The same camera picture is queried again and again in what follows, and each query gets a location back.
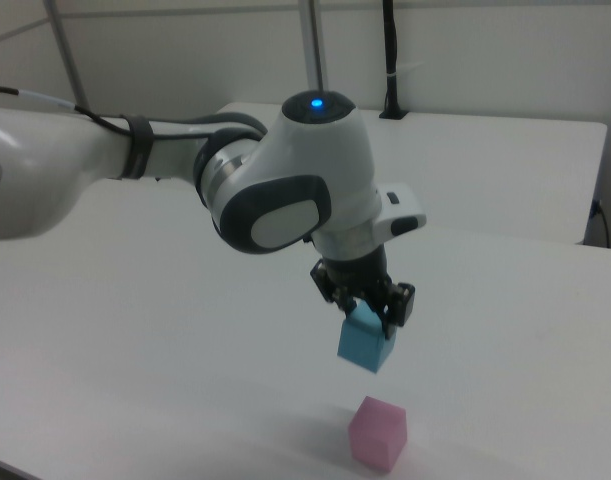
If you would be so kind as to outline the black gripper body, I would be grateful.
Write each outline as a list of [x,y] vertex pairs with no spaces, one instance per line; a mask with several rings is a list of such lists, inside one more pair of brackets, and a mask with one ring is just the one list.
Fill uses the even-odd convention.
[[353,296],[376,292],[390,284],[385,248],[377,247],[369,254],[352,260],[322,259],[326,276],[334,288]]

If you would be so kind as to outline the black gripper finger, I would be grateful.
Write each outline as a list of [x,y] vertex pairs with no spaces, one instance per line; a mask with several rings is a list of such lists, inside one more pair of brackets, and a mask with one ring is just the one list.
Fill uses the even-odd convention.
[[385,337],[393,337],[413,310],[416,289],[408,283],[380,282],[375,291],[373,310],[381,321]]
[[348,290],[331,279],[323,260],[316,262],[310,271],[310,276],[323,299],[329,304],[335,304],[345,315],[351,314],[357,307],[355,299]]

